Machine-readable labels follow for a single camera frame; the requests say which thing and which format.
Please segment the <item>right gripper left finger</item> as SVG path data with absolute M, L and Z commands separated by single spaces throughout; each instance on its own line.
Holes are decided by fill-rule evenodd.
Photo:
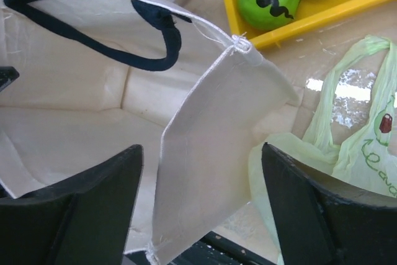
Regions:
M 133 145 L 13 199 L 1 190 L 2 264 L 121 264 L 143 172 Z

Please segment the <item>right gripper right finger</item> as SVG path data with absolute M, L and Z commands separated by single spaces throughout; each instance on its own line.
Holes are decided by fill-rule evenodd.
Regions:
M 265 143 L 262 169 L 285 264 L 396 264 L 396 199 Z

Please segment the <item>light green plastic bag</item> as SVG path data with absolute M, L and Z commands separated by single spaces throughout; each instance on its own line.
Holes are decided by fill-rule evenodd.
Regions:
M 364 124 L 341 141 L 332 135 L 335 93 L 341 77 L 361 60 L 378 52 L 385 57 L 370 91 Z M 319 102 L 302 137 L 272 133 L 254 147 L 248 159 L 252 200 L 277 248 L 277 263 L 285 264 L 262 169 L 262 147 L 268 143 L 293 159 L 352 186 L 396 199 L 396 45 L 369 35 L 353 44 L 327 74 Z

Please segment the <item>cream canvas tote bag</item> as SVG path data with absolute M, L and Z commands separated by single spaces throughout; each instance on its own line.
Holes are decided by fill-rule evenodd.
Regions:
M 249 200 L 254 128 L 299 101 L 245 37 L 168 0 L 1 0 L 1 185 L 54 186 L 133 144 L 126 252 L 166 264 Z

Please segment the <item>yellow plastic fruit tray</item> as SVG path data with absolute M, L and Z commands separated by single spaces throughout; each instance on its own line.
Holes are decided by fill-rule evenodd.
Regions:
M 264 32 L 249 25 L 238 12 L 237 0 L 224 0 L 232 34 L 245 35 L 258 49 L 279 46 L 283 41 L 358 14 L 390 0 L 301 0 L 292 23 Z

